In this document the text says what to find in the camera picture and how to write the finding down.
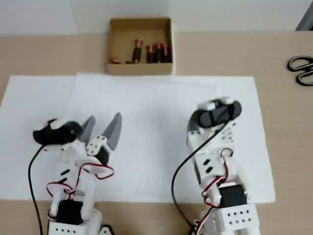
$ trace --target scissors handle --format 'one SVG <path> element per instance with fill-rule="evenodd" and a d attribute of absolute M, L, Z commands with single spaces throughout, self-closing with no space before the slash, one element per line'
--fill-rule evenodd
<path fill-rule="evenodd" d="M 308 76 L 311 76 L 311 75 L 313 75 L 313 70 L 309 70 L 308 72 L 299 74 L 299 75 L 297 76 L 296 82 L 297 82 L 299 85 L 301 85 L 301 86 L 311 87 L 311 86 L 313 86 L 313 81 L 312 81 L 312 82 L 304 82 L 304 81 L 302 80 L 302 78 L 308 77 Z"/>
<path fill-rule="evenodd" d="M 297 61 L 297 60 L 305 60 L 308 63 L 295 67 L 295 66 L 293 66 L 293 63 L 295 61 Z M 301 71 L 301 70 L 305 70 L 306 71 L 308 69 L 313 70 L 313 57 L 306 56 L 306 55 L 299 55 L 299 56 L 293 57 L 291 60 L 289 60 L 289 63 L 287 64 L 287 67 L 292 72 Z"/>

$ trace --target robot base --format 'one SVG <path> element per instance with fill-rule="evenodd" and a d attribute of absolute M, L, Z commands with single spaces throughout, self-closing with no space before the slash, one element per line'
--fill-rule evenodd
<path fill-rule="evenodd" d="M 90 220 L 80 225 L 64 224 L 55 221 L 49 222 L 49 235 L 114 235 L 110 226 L 101 229 L 102 214 L 93 209 Z"/>

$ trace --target screw hole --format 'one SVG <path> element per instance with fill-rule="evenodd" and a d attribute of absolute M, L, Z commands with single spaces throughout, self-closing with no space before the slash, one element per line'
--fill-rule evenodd
<path fill-rule="evenodd" d="M 204 161 L 203 165 L 208 165 L 209 162 L 210 162 L 210 159 L 207 159 Z"/>
<path fill-rule="evenodd" d="M 211 170 L 213 170 L 213 167 L 210 166 L 205 172 L 208 174 L 211 172 Z"/>

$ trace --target scissors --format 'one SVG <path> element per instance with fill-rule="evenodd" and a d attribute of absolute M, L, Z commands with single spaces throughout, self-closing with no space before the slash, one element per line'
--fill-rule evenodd
<path fill-rule="evenodd" d="M 297 60 L 305 60 L 307 61 L 307 63 L 295 67 L 293 66 L 293 63 Z M 299 56 L 293 57 L 291 60 L 289 60 L 287 67 L 292 72 L 304 71 L 304 73 L 301 73 L 296 77 L 296 82 L 299 85 L 306 86 L 306 87 L 313 86 L 313 78 L 303 79 L 304 77 L 313 75 L 313 57 L 306 56 L 306 55 L 299 55 Z"/>

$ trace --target black cable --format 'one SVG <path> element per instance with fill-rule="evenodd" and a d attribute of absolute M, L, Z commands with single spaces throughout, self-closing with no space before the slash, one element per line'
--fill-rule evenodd
<path fill-rule="evenodd" d="M 178 201 L 175 197 L 175 192 L 174 192 L 174 183 L 175 183 L 175 179 L 176 176 L 179 172 L 179 170 L 186 164 L 186 162 L 188 162 L 200 149 L 202 149 L 206 144 L 208 144 L 213 138 L 215 138 L 226 126 L 227 126 L 228 122 L 225 122 L 223 124 L 223 126 L 218 129 L 217 131 L 215 131 L 215 133 L 209 137 L 203 144 L 201 144 L 195 151 L 193 151 L 176 169 L 173 178 L 172 178 L 172 183 L 171 183 L 171 192 L 172 192 L 172 198 L 173 201 L 175 203 L 175 206 L 177 208 L 177 210 L 180 212 L 181 216 L 183 217 L 183 219 L 186 221 L 186 223 L 189 225 L 189 227 L 194 230 L 195 226 L 188 220 L 188 218 L 186 217 L 186 215 L 184 214 L 184 212 L 181 210 Z"/>
<path fill-rule="evenodd" d="M 28 183 L 29 183 L 29 189 L 30 189 L 30 194 L 31 194 L 31 198 L 33 199 L 33 203 L 34 203 L 34 207 L 36 210 L 36 215 L 37 215 L 37 219 L 38 219 L 38 223 L 39 223 L 39 230 L 40 230 L 40 235 L 44 235 L 43 232 L 43 225 L 41 223 L 41 219 L 40 219 L 40 214 L 39 214 L 39 210 L 38 210 L 38 205 L 36 202 L 36 198 L 34 196 L 34 190 L 33 190 L 33 185 L 31 183 L 31 177 L 30 177 L 30 171 L 31 171 L 31 166 L 33 165 L 33 162 L 35 161 L 36 157 L 38 156 L 38 154 L 41 152 L 41 150 L 43 150 L 43 148 L 45 147 L 45 145 L 42 145 L 37 152 L 35 153 L 35 155 L 33 156 L 32 160 L 29 163 L 28 166 Z"/>

